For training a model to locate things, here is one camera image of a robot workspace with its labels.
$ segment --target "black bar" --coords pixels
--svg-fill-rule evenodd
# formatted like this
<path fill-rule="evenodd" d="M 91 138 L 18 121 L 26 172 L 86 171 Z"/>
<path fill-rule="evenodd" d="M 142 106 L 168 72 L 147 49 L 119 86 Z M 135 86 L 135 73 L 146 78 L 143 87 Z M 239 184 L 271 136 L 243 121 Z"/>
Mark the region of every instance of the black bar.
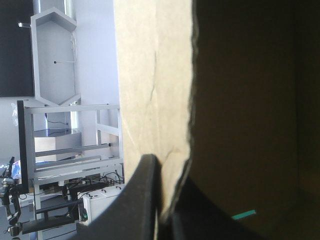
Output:
<path fill-rule="evenodd" d="M 81 204 L 83 202 L 83 199 L 78 199 L 76 201 L 68 201 L 66 203 L 63 204 L 59 204 L 59 205 L 55 205 L 55 206 L 49 206 L 49 207 L 45 207 L 45 208 L 41 208 L 41 209 L 37 209 L 35 210 L 35 214 L 42 214 L 42 213 L 47 213 L 53 210 L 57 210 L 57 209 L 63 209 L 66 207 L 71 207 L 77 204 Z"/>
<path fill-rule="evenodd" d="M 44 213 L 44 220 L 46 220 L 46 221 L 49 220 L 49 214 L 47 211 Z"/>
<path fill-rule="evenodd" d="M 72 224 L 75 221 L 69 216 L 49 216 L 48 219 L 37 219 L 28 221 L 22 224 L 22 234 L 29 234 L 45 229 L 51 229 L 67 224 Z"/>
<path fill-rule="evenodd" d="M 21 184 L 19 184 L 20 194 L 29 193 L 27 147 L 26 147 L 26 127 L 25 127 L 25 106 L 23 100 L 16 101 L 19 123 L 19 147 L 20 147 L 20 166 Z"/>

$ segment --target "teal tape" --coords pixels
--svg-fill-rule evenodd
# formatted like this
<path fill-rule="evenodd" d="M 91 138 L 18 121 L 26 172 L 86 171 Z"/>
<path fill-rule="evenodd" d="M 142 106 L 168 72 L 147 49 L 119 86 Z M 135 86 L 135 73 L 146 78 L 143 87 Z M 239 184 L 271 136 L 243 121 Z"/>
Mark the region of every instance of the teal tape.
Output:
<path fill-rule="evenodd" d="M 255 215 L 255 214 L 257 214 L 256 210 L 245 211 L 245 212 L 243 212 L 243 213 L 234 215 L 234 216 L 232 217 L 232 219 L 233 219 L 233 220 L 239 220 L 239 219 L 243 219 L 243 218 L 249 217 L 249 216 L 251 216 L 251 215 Z"/>

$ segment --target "metal rod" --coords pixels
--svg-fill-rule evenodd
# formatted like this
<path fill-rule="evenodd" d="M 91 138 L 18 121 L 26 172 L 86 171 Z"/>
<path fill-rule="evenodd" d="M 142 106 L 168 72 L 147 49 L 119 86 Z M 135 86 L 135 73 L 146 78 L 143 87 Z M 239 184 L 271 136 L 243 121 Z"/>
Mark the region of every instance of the metal rod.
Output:
<path fill-rule="evenodd" d="M 114 162 L 108 163 L 108 166 L 111 166 L 112 164 L 121 164 L 121 163 L 123 163 L 123 160 L 118 158 Z M 62 176 L 53 176 L 53 177 L 49 177 L 49 178 L 39 179 L 39 183 L 41 185 L 50 184 L 50 183 L 56 183 L 59 181 L 65 181 L 65 180 L 69 180 L 69 179 L 75 179 L 75 178 L 81 178 L 81 177 L 85 177 L 85 176 L 89 176 L 89 175 L 100 174 L 100 173 L 108 171 L 110 169 L 108 166 L 102 166 L 100 168 L 95 168 L 92 170 L 86 170 L 86 171 L 81 171 L 81 172 L 76 172 L 76 173 L 69 173 L 69 174 L 62 175 Z"/>
<path fill-rule="evenodd" d="M 44 114 L 44 113 L 65 113 L 80 111 L 96 111 L 119 109 L 119 105 L 98 104 L 98 105 L 72 105 L 72 106 L 45 106 L 45 107 L 27 107 L 26 114 Z"/>
<path fill-rule="evenodd" d="M 55 167 L 55 166 L 60 166 L 64 164 L 72 164 L 72 163 L 77 163 L 81 161 L 88 161 L 88 160 L 93 160 L 93 159 L 100 159 L 101 156 L 89 156 L 89 157 L 82 157 L 82 158 L 74 158 L 74 159 L 67 159 L 67 160 L 60 160 L 60 161 L 54 161 L 54 162 L 48 162 L 48 163 L 43 163 L 39 166 L 36 166 L 36 169 L 43 169 L 43 168 L 48 168 L 48 167 Z"/>
<path fill-rule="evenodd" d="M 54 175 L 69 174 L 71 172 L 83 171 L 87 169 L 96 169 L 104 166 L 110 166 L 114 164 L 115 159 L 104 159 L 96 161 L 87 161 L 83 163 L 73 164 L 73 165 L 62 165 L 53 168 L 40 169 L 34 172 L 34 176 L 37 178 L 45 178 Z"/>
<path fill-rule="evenodd" d="M 50 150 L 50 151 L 38 151 L 35 153 L 35 157 L 44 157 L 58 154 L 68 154 L 68 153 L 79 153 L 82 151 L 95 150 L 95 149 L 104 149 L 110 147 L 110 143 L 104 143 L 101 145 L 89 145 L 89 146 L 78 146 L 72 148 L 64 148 L 58 150 Z"/>
<path fill-rule="evenodd" d="M 54 61 L 53 63 L 54 64 L 73 64 L 75 63 L 76 61 Z"/>
<path fill-rule="evenodd" d="M 37 209 L 37 210 L 35 210 L 35 213 L 36 214 L 43 214 L 43 213 L 47 213 L 47 212 L 50 212 L 50 211 L 53 211 L 53 210 L 63 209 L 63 208 L 74 206 L 76 204 L 81 204 L 82 202 L 83 202 L 83 199 L 81 198 L 81 199 L 78 199 L 78 200 L 75 200 L 75 201 L 69 201 L 69 202 L 66 202 L 66 203 L 59 204 L 59 205 L 48 206 L 48 207 L 45 207 L 45 208 Z"/>

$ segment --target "white wall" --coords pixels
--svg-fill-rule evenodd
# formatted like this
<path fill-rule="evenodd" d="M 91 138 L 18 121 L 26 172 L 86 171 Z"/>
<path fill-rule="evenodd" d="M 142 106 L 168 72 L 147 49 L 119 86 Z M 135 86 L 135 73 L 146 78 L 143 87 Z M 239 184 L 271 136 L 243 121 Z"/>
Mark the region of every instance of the white wall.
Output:
<path fill-rule="evenodd" d="M 18 127 L 14 125 L 12 118 L 11 103 L 17 104 L 17 100 L 25 101 L 25 106 L 36 107 L 43 106 L 43 104 L 34 100 L 32 97 L 1 97 L 0 98 L 0 166 L 7 164 L 4 158 L 10 158 L 12 156 L 16 159 L 20 159 L 19 150 L 19 134 Z M 45 129 L 45 117 L 44 115 L 35 115 L 34 118 L 35 130 Z"/>
<path fill-rule="evenodd" d="M 119 104 L 117 52 L 112 0 L 75 0 L 73 12 L 77 62 L 75 64 L 76 92 L 81 93 L 81 104 Z M 104 122 L 117 126 L 114 112 L 102 114 Z M 79 114 L 82 144 L 95 144 L 95 115 L 93 112 Z M 116 142 L 116 138 L 106 139 Z M 113 147 L 110 155 L 118 155 Z"/>

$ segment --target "electronic device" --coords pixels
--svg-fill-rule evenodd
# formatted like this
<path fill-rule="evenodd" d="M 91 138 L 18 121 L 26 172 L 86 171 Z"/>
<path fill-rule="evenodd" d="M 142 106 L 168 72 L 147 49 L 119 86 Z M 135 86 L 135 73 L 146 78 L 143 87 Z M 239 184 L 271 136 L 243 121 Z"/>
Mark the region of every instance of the electronic device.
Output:
<path fill-rule="evenodd" d="M 79 205 L 80 223 L 88 226 L 93 222 L 111 205 L 124 187 L 124 184 L 119 184 L 82 193 L 82 203 Z"/>
<path fill-rule="evenodd" d="M 1 178 L 2 188 L 0 189 L 0 199 L 2 205 L 5 207 L 7 220 L 10 224 L 8 232 L 12 236 L 16 236 L 21 231 L 22 225 L 18 222 L 21 215 L 21 209 L 19 204 L 19 188 L 16 181 L 12 178 L 12 166 L 15 163 L 15 158 L 12 157 L 8 168 L 3 172 Z M 13 203 L 14 213 L 11 213 L 10 202 Z"/>

